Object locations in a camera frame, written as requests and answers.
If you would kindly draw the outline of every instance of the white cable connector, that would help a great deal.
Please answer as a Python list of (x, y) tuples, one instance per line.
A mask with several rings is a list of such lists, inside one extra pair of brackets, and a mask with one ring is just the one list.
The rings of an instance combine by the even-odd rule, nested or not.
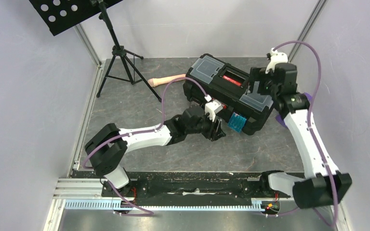
[(206, 102), (212, 101), (212, 97), (210, 95), (206, 95), (205, 97)]
[(215, 121), (216, 113), (223, 109), (221, 102), (213, 100), (205, 104), (205, 114), (209, 113), (209, 119)]
[(267, 65), (266, 74), (268, 74), (270, 70), (274, 71), (276, 64), (287, 63), (289, 61), (286, 53), (278, 52), (277, 50), (273, 51), (273, 49), (274, 48), (272, 48), (272, 50), (270, 51), (270, 62)]

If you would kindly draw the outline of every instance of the black toolbox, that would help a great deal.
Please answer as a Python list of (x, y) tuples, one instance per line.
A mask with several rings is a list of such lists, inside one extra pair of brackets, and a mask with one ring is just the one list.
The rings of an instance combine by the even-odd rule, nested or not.
[[(259, 82), (254, 83), (253, 92), (249, 93), (249, 74), (210, 54), (200, 56), (186, 76), (222, 103), (224, 109), (217, 115), (235, 131), (253, 135), (262, 129), (273, 110), (271, 97), (257, 93)], [(204, 106), (204, 95), (195, 83), (185, 80), (183, 88), (188, 101)]]

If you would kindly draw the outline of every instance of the robotic arm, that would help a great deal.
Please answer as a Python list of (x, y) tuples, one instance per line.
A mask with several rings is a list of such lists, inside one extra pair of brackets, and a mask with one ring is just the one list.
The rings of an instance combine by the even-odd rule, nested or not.
[[(206, 99), (208, 103), (205, 104), (205, 110), (196, 105), (192, 106), (182, 115), (176, 115), (164, 121), (160, 129), (158, 129), (159, 125), (125, 129), (117, 128), (115, 124), (107, 124), (85, 145), (87, 154), (112, 137), (122, 134), (128, 134), (128, 136), (116, 139), (110, 146), (102, 147), (90, 158), (94, 173), (99, 177), (106, 177), (117, 189), (120, 189), (130, 182), (125, 170), (119, 165), (124, 154), (150, 146), (176, 144), (185, 140), (188, 134), (201, 133), (211, 141), (225, 136), (221, 129), (221, 119), (216, 116), (216, 113), (222, 110), (222, 104), (212, 100), (210, 96)], [(154, 130), (154, 132), (141, 133), (146, 130)]]
[(348, 173), (339, 172), (328, 155), (314, 122), (311, 128), (318, 143), (310, 134), (307, 126), (310, 102), (304, 94), (297, 92), (297, 67), (287, 63), (288, 58), (285, 53), (272, 49), (267, 57), (270, 59), (267, 68), (251, 69), (250, 86), (253, 86), (255, 81), (259, 81), (258, 93), (272, 97), (275, 109), (293, 135), (303, 162), (305, 179), (281, 171), (269, 171), (263, 173), (261, 177), (264, 187), (292, 196), (299, 208), (333, 205), (331, 183), (317, 148), (319, 144), (326, 157), (327, 165), (333, 173), (338, 202), (340, 202), (351, 186), (352, 180)]

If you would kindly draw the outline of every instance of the wooden handle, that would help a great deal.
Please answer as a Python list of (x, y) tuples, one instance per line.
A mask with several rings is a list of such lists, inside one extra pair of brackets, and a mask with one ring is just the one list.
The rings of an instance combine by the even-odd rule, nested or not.
[(168, 76), (168, 77), (164, 77), (164, 78), (152, 78), (152, 79), (148, 80), (148, 83), (149, 83), (149, 85), (151, 85), (154, 88), (154, 87), (159, 86), (161, 84), (167, 84), (167, 83), (171, 82), (172, 80), (174, 80), (176, 78), (181, 78), (181, 77), (185, 77), (185, 74), (181, 74), (181, 75), (177, 75), (177, 76)]

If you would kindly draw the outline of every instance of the red label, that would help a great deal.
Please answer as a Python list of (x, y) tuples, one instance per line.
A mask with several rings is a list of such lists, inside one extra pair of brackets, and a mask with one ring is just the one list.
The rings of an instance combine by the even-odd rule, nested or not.
[(227, 77), (227, 76), (223, 76), (223, 79), (224, 79), (224, 80), (226, 80), (226, 81), (229, 81), (229, 82), (231, 82), (231, 83), (233, 83), (233, 84), (235, 84), (235, 85), (237, 85), (237, 86), (239, 86), (239, 87), (242, 85), (241, 83), (239, 83), (239, 82), (237, 82), (236, 80), (231, 79), (231, 78), (229, 78), (229, 77)]

